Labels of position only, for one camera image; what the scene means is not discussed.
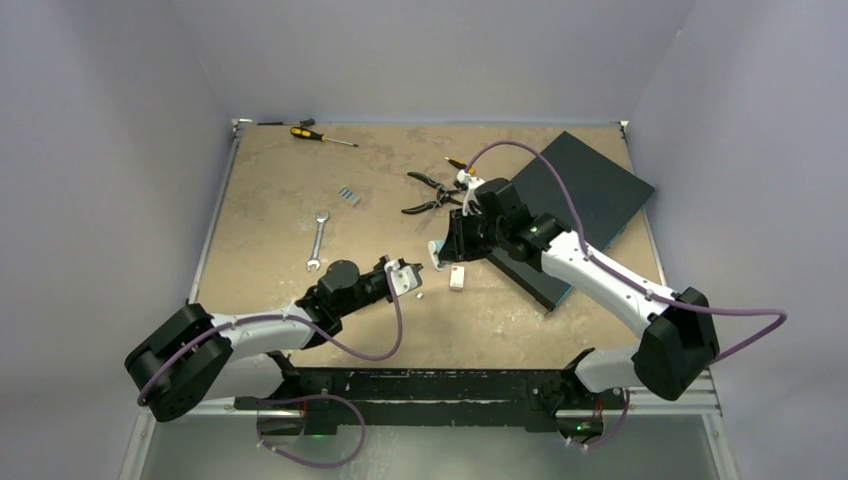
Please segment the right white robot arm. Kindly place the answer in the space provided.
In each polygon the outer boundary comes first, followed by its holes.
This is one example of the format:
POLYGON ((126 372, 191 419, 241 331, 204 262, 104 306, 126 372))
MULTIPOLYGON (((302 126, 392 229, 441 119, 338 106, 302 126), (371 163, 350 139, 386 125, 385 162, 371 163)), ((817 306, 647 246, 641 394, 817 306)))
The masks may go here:
POLYGON ((584 407, 613 388, 644 387, 678 399, 717 359, 720 347, 706 297, 647 280, 582 244, 577 229, 550 214, 534 215, 510 181, 484 181, 465 171, 463 206, 450 213, 446 239, 432 256, 438 266, 482 259, 495 250, 582 291, 618 318, 636 344, 588 348, 562 371, 561 392, 584 407))

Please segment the silver stapler magazine tray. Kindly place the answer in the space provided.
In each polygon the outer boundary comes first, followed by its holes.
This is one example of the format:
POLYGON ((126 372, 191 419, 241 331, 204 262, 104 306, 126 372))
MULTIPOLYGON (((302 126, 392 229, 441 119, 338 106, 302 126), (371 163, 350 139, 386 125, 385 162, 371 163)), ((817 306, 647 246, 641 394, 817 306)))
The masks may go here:
POLYGON ((445 264, 439 257, 439 253, 443 245, 444 243, 441 240, 431 240, 427 244, 427 250, 430 261, 433 265, 433 268, 437 271, 443 271, 445 268, 445 264))

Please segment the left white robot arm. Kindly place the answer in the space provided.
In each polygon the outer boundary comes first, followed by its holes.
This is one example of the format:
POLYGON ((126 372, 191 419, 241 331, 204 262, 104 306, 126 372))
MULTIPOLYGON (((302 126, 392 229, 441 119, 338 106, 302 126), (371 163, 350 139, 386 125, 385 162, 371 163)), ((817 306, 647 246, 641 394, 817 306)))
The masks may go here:
POLYGON ((284 409, 297 399, 298 382, 282 372, 283 351, 336 340, 342 320, 360 309, 421 287, 420 263, 382 257, 368 272, 349 260, 330 264, 303 297, 277 310, 227 315, 199 303, 181 306, 135 347, 124 367, 139 390, 137 404, 160 422, 175 420, 204 400, 262 398, 284 409))

